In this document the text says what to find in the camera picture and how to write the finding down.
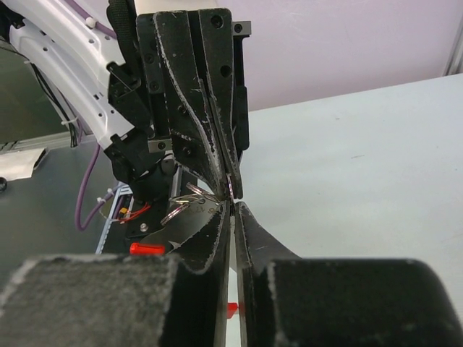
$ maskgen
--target black screw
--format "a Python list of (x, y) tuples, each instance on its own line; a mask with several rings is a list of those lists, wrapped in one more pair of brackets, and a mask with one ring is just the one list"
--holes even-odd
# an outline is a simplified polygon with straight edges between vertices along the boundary
[(223, 66), (220, 68), (220, 73), (221, 73), (221, 75), (224, 76), (225, 78), (230, 77), (230, 75), (232, 74), (232, 68), (229, 67), (228, 65), (223, 65)]
[(185, 106), (183, 106), (183, 105), (180, 105), (180, 106), (178, 107), (178, 110), (179, 110), (179, 112), (180, 112), (181, 114), (187, 114), (187, 109), (186, 109)]
[(189, 157), (189, 156), (191, 156), (192, 151), (191, 151), (191, 149), (189, 149), (188, 147), (183, 147), (183, 153), (184, 153), (187, 157)]
[(234, 31), (236, 34), (239, 34), (240, 32), (243, 31), (243, 26), (241, 24), (235, 24)]
[(224, 20), (218, 15), (215, 15), (211, 18), (211, 23), (216, 29), (220, 29), (224, 26)]
[(145, 55), (145, 61), (147, 64), (152, 64), (154, 63), (154, 56), (153, 54), (146, 54)]
[(158, 83), (153, 81), (153, 82), (150, 83), (150, 88), (151, 88), (151, 90), (156, 91), (157, 89), (159, 89), (159, 85), (158, 85)]

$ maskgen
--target black cable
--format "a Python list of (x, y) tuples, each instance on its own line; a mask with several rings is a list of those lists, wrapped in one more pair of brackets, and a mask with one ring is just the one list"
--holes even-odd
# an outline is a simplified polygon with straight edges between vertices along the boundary
[[(21, 56), (22, 58), (24, 59), (27, 59), (27, 57), (23, 54), (21, 54), (20, 52), (16, 52), (16, 51), (13, 51), (12, 49), (8, 49), (6, 47), (0, 47), (1, 50), (3, 51), (7, 51), (7, 52), (10, 52), (10, 53), (13, 53), (13, 54), (16, 54), (18, 56)], [(69, 117), (68, 115), (66, 114), (66, 111), (63, 109), (63, 107), (60, 105), (58, 99), (56, 99), (56, 96), (53, 94), (53, 91), (51, 90), (50, 86), (48, 85), (47, 81), (43, 78), (43, 75), (41, 74), (40, 70), (37, 68), (36, 65), (34, 64), (30, 64), (33, 71), (34, 71), (34, 74), (35, 74), (35, 78), (37, 79), (38, 81), (38, 84), (40, 85), (42, 91), (45, 93), (45, 95), (48, 97), (48, 99), (59, 109), (59, 111), (62, 113), (62, 116), (64, 117), (64, 119), (66, 121), (69, 121)], [(71, 147), (76, 147), (78, 145), (78, 137), (79, 137), (79, 134), (78, 134), (78, 131), (76, 129), (76, 126), (74, 124), (68, 124), (69, 126), (69, 134), (71, 136)]]
[[(169, 156), (172, 156), (172, 159), (174, 158), (174, 154), (173, 153), (166, 153), (163, 155), (163, 157), (161, 159), (159, 159), (157, 162), (156, 162), (156, 166), (159, 167), (159, 170), (161, 170), (161, 173), (165, 176), (166, 175), (166, 172), (162, 169), (162, 162)], [(175, 164), (175, 169), (174, 169), (174, 174), (177, 172), (177, 170), (179, 169), (179, 166), (177, 164)]]

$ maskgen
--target white tabletop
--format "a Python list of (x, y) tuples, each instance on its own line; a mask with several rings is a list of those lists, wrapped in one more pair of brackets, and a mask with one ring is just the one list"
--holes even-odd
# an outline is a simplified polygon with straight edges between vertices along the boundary
[(268, 232), (302, 257), (422, 260), (463, 317), (463, 75), (253, 112), (250, 140), (243, 200)]

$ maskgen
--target red plastic part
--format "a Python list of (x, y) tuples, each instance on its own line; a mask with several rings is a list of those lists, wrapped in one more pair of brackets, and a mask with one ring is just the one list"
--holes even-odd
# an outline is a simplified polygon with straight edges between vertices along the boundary
[(228, 311), (226, 313), (226, 318), (230, 319), (238, 311), (238, 304), (236, 302), (229, 302)]
[(134, 242), (130, 245), (131, 255), (162, 255), (166, 251), (166, 248), (159, 244), (141, 244), (140, 242)]

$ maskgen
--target red wire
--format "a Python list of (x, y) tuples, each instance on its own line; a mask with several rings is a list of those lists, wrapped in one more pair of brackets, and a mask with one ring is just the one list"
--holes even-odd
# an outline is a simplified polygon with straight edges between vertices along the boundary
[(147, 204), (145, 204), (145, 206), (143, 206), (142, 208), (140, 208), (138, 211), (135, 211), (135, 212), (130, 213), (130, 217), (128, 217), (128, 218), (121, 218), (121, 219), (119, 219), (118, 221), (119, 221), (119, 222), (128, 222), (129, 220), (136, 219), (137, 217), (140, 217), (140, 215), (142, 215), (144, 212), (148, 211), (150, 208), (151, 208), (151, 206), (148, 205), (148, 203), (147, 203)]

